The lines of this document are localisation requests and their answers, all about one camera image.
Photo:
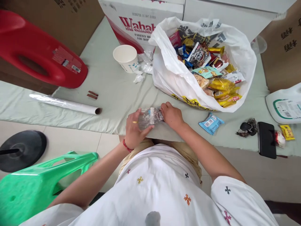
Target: red string bracelet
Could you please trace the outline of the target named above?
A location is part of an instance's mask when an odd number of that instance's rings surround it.
[[[129,149],[128,146],[126,146],[125,144],[125,140],[123,139],[123,146],[125,146],[125,148],[131,153],[133,151],[133,149]]]

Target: wahaha box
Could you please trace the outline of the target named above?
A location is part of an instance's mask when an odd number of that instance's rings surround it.
[[[158,23],[173,16],[183,19],[184,5],[170,1],[99,0],[99,3],[119,43],[135,47],[138,54],[154,49],[148,40]]]

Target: cardboard tube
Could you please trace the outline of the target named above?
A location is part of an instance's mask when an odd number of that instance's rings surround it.
[[[54,98],[51,96],[42,96],[42,95],[37,95],[37,94],[30,94],[29,96],[35,100],[38,100],[38,101],[46,103],[46,104],[50,104],[50,105],[54,105],[54,106],[58,106],[58,107],[62,107],[62,108],[68,108],[68,109],[75,110],[75,111],[81,111],[81,112],[84,112],[87,114],[99,115],[102,111],[102,109],[99,107],[80,104],[80,103],[73,102],[73,101]]]

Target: red plastic jug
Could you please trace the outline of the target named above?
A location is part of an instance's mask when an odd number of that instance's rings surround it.
[[[88,74],[87,66],[75,53],[7,10],[0,10],[0,57],[43,82],[70,89],[79,87]],[[33,70],[24,63],[24,58],[35,62],[47,73]]]

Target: black round base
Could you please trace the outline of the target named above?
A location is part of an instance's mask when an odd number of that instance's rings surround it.
[[[46,136],[39,131],[26,130],[13,135],[0,147],[0,170],[12,173],[33,165],[46,145]]]

